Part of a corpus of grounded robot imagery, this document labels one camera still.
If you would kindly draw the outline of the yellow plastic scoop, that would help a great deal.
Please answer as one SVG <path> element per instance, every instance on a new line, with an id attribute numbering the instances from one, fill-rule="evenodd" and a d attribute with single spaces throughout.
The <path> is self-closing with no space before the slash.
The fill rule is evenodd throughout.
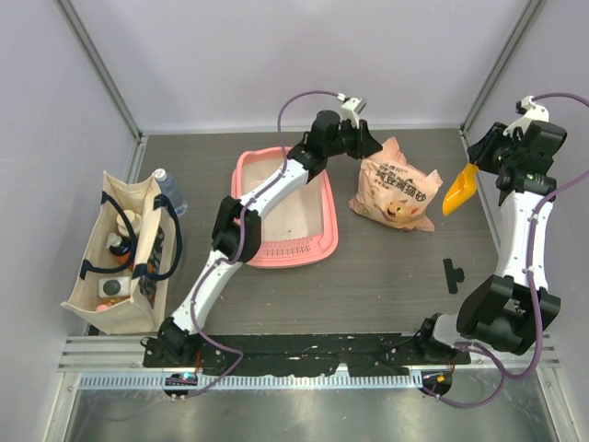
<path id="1" fill-rule="evenodd" d="M 467 163 L 458 173 L 443 201 L 442 210 L 445 216 L 452 214 L 477 191 L 478 171 L 479 167 L 476 164 Z"/>

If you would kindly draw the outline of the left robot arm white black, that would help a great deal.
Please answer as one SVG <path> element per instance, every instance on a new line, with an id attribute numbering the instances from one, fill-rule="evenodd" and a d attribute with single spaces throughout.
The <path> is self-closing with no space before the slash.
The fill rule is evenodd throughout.
<path id="1" fill-rule="evenodd" d="M 207 262 L 157 333 L 166 363 L 185 367 L 194 360 L 210 310 L 235 272 L 257 254 L 262 222 L 279 203 L 317 177 L 331 157 L 364 159 L 381 150 L 357 110 L 322 110 L 298 144 L 281 147 L 283 163 L 268 179 L 237 198 L 225 197 L 215 219 Z"/>

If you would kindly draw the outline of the pink cat litter bag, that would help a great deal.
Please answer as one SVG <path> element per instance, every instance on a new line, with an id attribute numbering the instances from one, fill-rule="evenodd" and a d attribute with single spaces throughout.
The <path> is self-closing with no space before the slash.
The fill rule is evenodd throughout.
<path id="1" fill-rule="evenodd" d="M 426 211 L 442 184 L 436 169 L 425 173 L 410 165 L 398 140 L 390 137 L 381 151 L 362 160 L 357 192 L 348 206 L 387 227 L 433 232 Z"/>

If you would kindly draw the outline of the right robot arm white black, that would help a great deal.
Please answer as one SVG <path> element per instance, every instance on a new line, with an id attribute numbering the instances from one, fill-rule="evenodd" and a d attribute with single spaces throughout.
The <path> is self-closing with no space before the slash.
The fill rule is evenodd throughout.
<path id="1" fill-rule="evenodd" d="M 473 194 L 478 172 L 495 175 L 502 217 L 499 259 L 457 314 L 437 313 L 422 323 L 415 350 L 423 362 L 451 360 L 463 352 L 463 342 L 523 355 L 539 345 L 560 313 L 560 298 L 549 292 L 544 250 L 557 189 L 549 169 L 566 137 L 566 130 L 551 122 L 521 119 L 510 126 L 496 122 L 468 148 L 468 163 L 448 191 L 443 212 L 450 214 Z"/>

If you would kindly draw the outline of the black bag clip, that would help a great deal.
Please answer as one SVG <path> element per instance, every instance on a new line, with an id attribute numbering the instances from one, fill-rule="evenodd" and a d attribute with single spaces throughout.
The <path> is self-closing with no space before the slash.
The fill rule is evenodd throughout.
<path id="1" fill-rule="evenodd" d="M 461 267 L 455 267 L 450 258 L 443 259 L 445 278 L 448 292 L 452 295 L 458 293 L 458 285 L 465 281 L 465 273 Z"/>

